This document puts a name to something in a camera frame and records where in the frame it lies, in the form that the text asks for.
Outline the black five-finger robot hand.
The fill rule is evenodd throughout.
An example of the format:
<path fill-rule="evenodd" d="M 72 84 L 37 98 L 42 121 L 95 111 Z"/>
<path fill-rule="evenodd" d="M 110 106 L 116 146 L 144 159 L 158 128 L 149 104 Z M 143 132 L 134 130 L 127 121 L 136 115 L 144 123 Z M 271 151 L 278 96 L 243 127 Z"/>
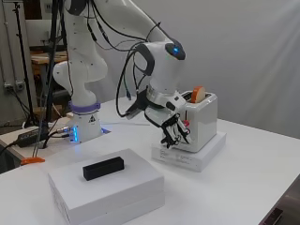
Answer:
<path fill-rule="evenodd" d="M 172 96 L 160 95 L 158 102 L 161 109 L 148 105 L 144 111 L 145 118 L 157 128 L 162 129 L 161 144 L 167 148 L 180 142 L 191 143 L 190 130 L 181 120 L 180 111 L 184 109 L 186 100 L 175 92 Z"/>

